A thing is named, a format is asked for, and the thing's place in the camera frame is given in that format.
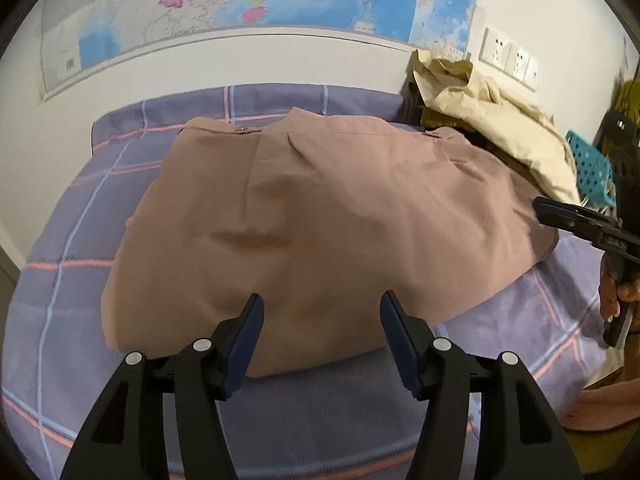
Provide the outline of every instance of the teal basket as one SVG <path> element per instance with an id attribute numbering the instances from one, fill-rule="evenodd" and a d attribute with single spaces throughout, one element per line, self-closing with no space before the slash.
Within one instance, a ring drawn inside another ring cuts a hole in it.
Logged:
<path id="1" fill-rule="evenodd" d="M 574 154 L 578 191 L 588 200 L 587 205 L 596 209 L 615 209 L 616 188 L 607 158 L 571 130 L 566 134 L 566 140 Z"/>

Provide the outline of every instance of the beige blanket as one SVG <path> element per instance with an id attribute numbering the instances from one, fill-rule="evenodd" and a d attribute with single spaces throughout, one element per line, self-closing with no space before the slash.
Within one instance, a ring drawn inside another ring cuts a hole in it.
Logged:
<path id="1" fill-rule="evenodd" d="M 536 189 L 462 134 L 294 109 L 263 128 L 194 119 L 127 230 L 102 297 L 108 344 L 180 351 L 252 292 L 265 322 L 249 375 L 381 347 L 380 296 L 435 324 L 553 250 Z"/>
<path id="2" fill-rule="evenodd" d="M 423 126 L 470 126 L 529 168 L 547 196 L 580 203 L 574 156 L 553 117 L 499 88 L 468 61 L 433 59 L 417 50 L 412 75 L 425 105 Z"/>

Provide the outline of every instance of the purple plaid bedsheet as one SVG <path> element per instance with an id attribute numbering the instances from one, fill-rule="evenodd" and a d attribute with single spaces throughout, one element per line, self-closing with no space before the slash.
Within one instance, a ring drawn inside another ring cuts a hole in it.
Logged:
<path id="1" fill-rule="evenodd" d="M 402 124 L 419 120 L 413 104 L 397 95 L 264 84 L 144 101 L 94 124 L 94 156 L 35 243 L 7 319 L 4 413 L 39 478 L 60 476 L 84 418 L 123 357 L 104 343 L 100 296 L 125 221 L 181 125 L 195 116 L 266 124 L 292 107 Z M 586 242 L 563 235 L 546 262 L 434 330 L 468 352 L 488 357 L 517 352 L 561 414 L 604 361 L 599 259 L 600 252 Z M 170 469 L 180 478 L 172 396 L 165 407 Z M 479 407 L 472 396 L 464 479 L 473 476 Z M 220 408 L 240 478 L 334 480 L 404 478 L 426 410 L 402 387 L 387 348 L 304 372 L 247 380 Z"/>

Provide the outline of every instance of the map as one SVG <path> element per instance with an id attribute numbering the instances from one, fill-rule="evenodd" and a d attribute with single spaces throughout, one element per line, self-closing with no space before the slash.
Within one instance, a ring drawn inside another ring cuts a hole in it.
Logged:
<path id="1" fill-rule="evenodd" d="M 459 59 L 476 0 L 44 0 L 42 67 L 47 92 L 143 47 L 196 41 L 256 26 L 325 27 L 427 48 Z"/>

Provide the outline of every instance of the electrical outlet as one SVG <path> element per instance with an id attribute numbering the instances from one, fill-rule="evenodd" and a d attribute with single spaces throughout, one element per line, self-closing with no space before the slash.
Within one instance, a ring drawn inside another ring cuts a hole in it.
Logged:
<path id="1" fill-rule="evenodd" d="M 529 59 L 529 64 L 527 65 L 527 71 L 525 72 L 523 83 L 527 88 L 530 88 L 535 92 L 540 86 L 540 77 L 538 60 L 535 57 L 531 57 Z"/>
<path id="2" fill-rule="evenodd" d="M 504 70 L 509 59 L 511 41 L 503 33 L 488 28 L 484 33 L 484 43 L 480 51 L 480 60 Z"/>
<path id="3" fill-rule="evenodd" d="M 531 56 L 527 51 L 519 46 L 513 45 L 509 52 L 505 72 L 522 83 L 527 73 L 530 58 Z"/>

